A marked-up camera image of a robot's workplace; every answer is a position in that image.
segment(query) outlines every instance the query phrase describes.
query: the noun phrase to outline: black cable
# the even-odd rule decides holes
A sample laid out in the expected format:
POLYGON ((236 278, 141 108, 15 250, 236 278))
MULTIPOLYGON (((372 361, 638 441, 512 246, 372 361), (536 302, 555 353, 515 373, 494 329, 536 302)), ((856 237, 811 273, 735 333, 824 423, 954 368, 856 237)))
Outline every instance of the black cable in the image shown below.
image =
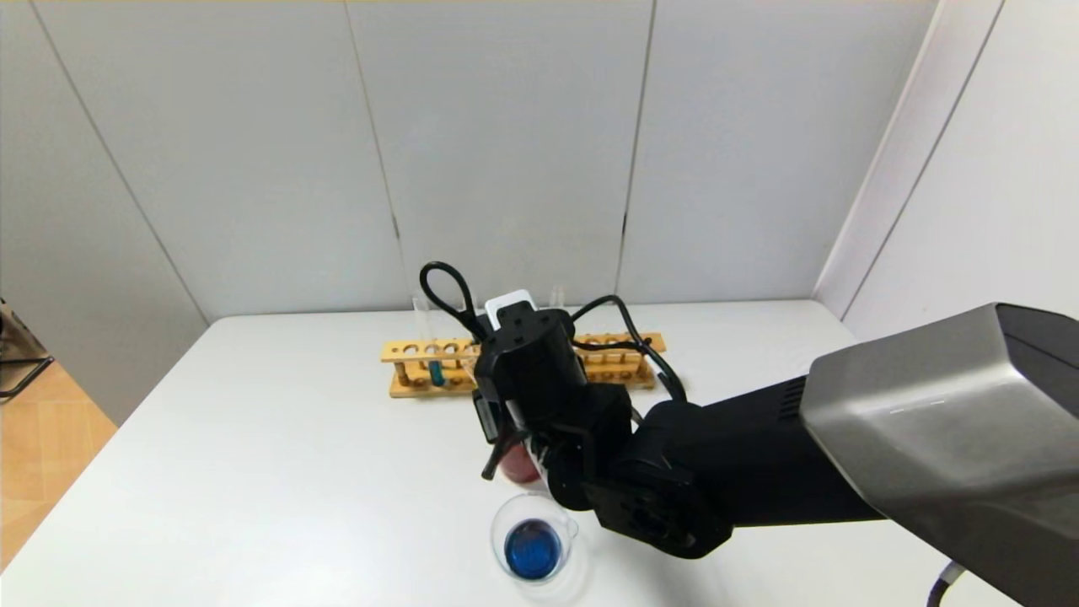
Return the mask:
MULTIPOLYGON (((651 345, 652 339, 646 339, 644 344, 651 345)), ((584 342, 573 342, 573 345, 582 350, 588 350, 589 353, 596 353, 598 350, 636 350, 642 355, 647 354, 644 351, 644 346, 641 346, 637 342, 613 342, 611 344, 585 344, 584 342)))
POLYGON ((937 583, 929 590, 929 598, 926 601, 926 607, 940 607, 941 601, 944 598, 944 593, 947 592, 947 589, 952 588, 952 584, 959 579, 959 576, 966 569, 962 565, 959 565, 955 561, 948 563, 947 567, 944 567, 944 570, 937 578, 937 583))
POLYGON ((937 583, 929 591, 929 599, 926 601, 926 607, 941 607, 941 599, 944 598, 944 593, 950 588, 952 588, 952 584, 944 580, 937 580, 937 583))
POLYGON ((671 367, 667 364, 667 361, 665 361, 664 358, 659 356, 659 353, 656 353, 655 349, 652 348, 648 341, 645 341, 641 337, 641 333, 637 331, 637 326, 633 325, 633 319, 629 316, 629 309, 626 308, 626 302, 623 301, 620 296, 618 296, 617 294, 604 294, 603 296, 593 299, 592 301, 585 303, 585 306, 579 311, 577 311, 576 313, 574 313, 570 317, 570 319, 576 322, 578 319, 581 319, 581 317, 584 317, 588 313, 595 311, 596 308, 604 305, 604 303, 607 302, 614 303, 614 305, 618 307, 618 313, 622 315, 622 320, 623 322, 626 323, 626 331, 629 333, 629 336, 633 339, 633 342, 640 347, 639 351, 644 355, 647 355, 647 357, 656 363, 656 367, 659 368, 660 373, 657 374, 659 376, 659 382, 661 382, 664 387, 667 388, 667 392, 670 394, 671 399, 675 401, 686 401, 687 399, 685 395, 685 388, 682 386, 682 381, 679 380, 678 374, 674 373, 674 370, 672 370, 671 367))
POLYGON ((465 277, 461 275, 461 272, 459 272, 456 267, 446 263, 445 261, 429 261, 423 266, 423 268, 420 270, 420 288, 423 289, 423 293, 427 295, 427 299, 429 299, 435 306, 438 306, 447 315, 456 319, 459 323, 468 330, 468 333, 473 334, 473 337, 475 337, 477 342, 482 342, 487 339, 487 331, 483 329, 483 326, 479 323, 479 318, 476 317, 476 307, 472 300, 472 291, 468 290, 468 282, 465 281, 465 277), (435 294, 435 291, 431 289, 431 284, 427 282, 427 274, 434 270, 441 270, 447 274, 450 274, 450 277, 452 277, 453 280, 457 282, 457 286, 461 287, 461 294, 465 298, 464 313, 455 311, 453 306, 450 306, 449 303, 442 301, 442 299, 435 294))

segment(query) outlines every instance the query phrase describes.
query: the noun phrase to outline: gray metal housing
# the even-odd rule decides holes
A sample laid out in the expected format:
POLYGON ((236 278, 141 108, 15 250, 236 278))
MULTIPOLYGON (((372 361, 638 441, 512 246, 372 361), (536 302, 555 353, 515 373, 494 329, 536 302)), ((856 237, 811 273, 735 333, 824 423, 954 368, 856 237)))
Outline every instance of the gray metal housing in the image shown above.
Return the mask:
POLYGON ((802 417, 880 513, 1024 605, 1079 605, 1079 323, 994 303, 841 350, 802 417))

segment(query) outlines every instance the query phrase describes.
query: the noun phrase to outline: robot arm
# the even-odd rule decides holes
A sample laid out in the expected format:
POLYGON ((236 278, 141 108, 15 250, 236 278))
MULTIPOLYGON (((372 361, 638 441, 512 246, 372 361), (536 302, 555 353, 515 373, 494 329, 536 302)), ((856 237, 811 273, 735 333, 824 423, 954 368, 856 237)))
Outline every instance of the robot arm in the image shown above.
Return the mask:
POLYGON ((736 526, 888 518, 1020 603, 1079 601, 1067 317, 984 306, 755 392, 659 403, 634 432, 626 389, 586 381, 568 314, 493 313, 476 367, 488 478, 523 440, 564 508, 674 556, 705 556, 736 526))

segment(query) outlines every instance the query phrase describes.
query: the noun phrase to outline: glass beaker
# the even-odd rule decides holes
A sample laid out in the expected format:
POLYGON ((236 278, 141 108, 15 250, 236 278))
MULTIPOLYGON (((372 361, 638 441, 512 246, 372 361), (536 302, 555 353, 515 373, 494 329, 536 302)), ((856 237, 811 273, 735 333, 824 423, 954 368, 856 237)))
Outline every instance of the glass beaker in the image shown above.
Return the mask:
POLYGON ((550 497, 523 494, 504 503, 494 515, 491 549, 514 579, 546 583, 565 567, 577 532, 576 521, 550 497))

